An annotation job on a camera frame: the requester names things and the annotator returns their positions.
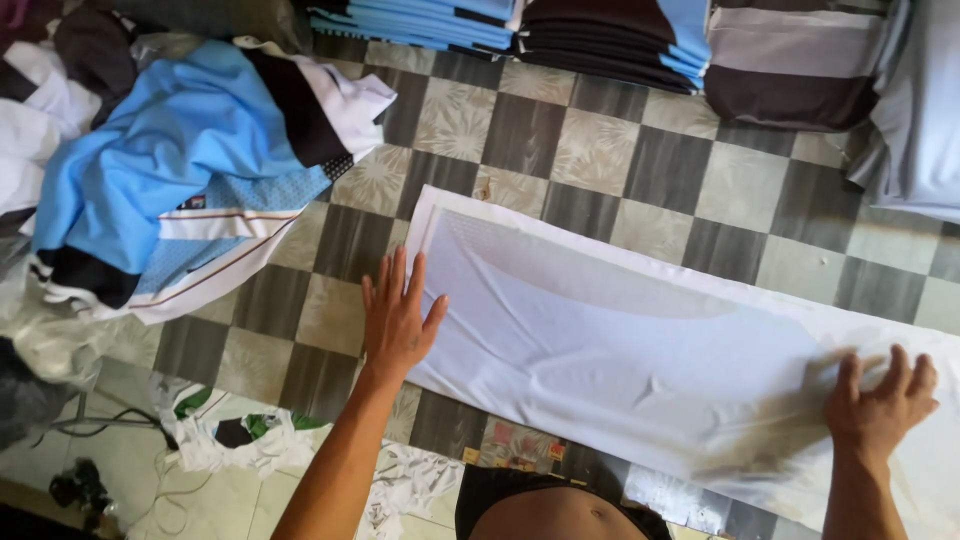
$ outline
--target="person's belly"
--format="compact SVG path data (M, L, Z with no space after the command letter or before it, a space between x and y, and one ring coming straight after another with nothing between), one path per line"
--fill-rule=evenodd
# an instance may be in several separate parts
M469 540L647 540L623 512L572 487L508 497L481 516Z

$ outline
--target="checkered table surface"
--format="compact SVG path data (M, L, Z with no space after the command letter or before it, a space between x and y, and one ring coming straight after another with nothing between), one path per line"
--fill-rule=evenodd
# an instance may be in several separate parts
M316 56L398 92L387 144L310 204L256 276L162 326L125 319L110 356L336 419L359 369L360 279L403 242L424 184L729 280L960 333L960 227L862 205L843 168L863 134L721 121L702 98L514 61L330 37ZM413 385L385 436L614 495L629 469ZM666 517L709 530L706 509L738 538L802 536L699 492Z

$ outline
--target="forearm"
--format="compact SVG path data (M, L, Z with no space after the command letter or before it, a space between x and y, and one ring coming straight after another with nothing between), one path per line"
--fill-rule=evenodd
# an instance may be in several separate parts
M823 540L907 540L885 462L834 452Z
M275 540L350 540L370 493L371 478L401 380L364 369L276 526Z

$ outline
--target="hand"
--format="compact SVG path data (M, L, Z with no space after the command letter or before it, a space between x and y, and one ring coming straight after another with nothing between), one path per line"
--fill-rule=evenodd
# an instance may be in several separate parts
M363 306L367 312L364 368L376 373L379 379L400 384L410 368L433 346L437 329L446 315L449 299L444 294L433 303L426 321L420 318L425 265L426 256L417 254L406 293L403 283L407 251L403 246L396 248L393 260L387 255L380 260L380 281L376 289L370 276L363 277Z
M860 392L863 363L848 355L840 365L836 388L824 416L835 453L853 453L870 465L886 465L906 433L940 405L933 399L937 370L929 355L910 369L900 345L891 348L890 369L870 392Z

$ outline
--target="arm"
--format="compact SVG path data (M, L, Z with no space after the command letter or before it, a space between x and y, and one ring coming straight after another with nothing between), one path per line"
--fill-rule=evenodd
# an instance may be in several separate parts
M406 251L396 248L380 261L380 285L373 290L363 279L367 312L364 364L347 405L330 435L303 475L297 491L280 517L274 540L350 540L363 514L380 437L407 371L426 356L446 314L447 298L437 299L420 319L423 294L423 254L414 260L414 272L403 293Z
M937 372L928 355L911 369L900 345L890 370L860 392L863 364L844 358L825 416L833 437L833 479L823 540L908 540L890 490L887 461L906 433L936 410Z

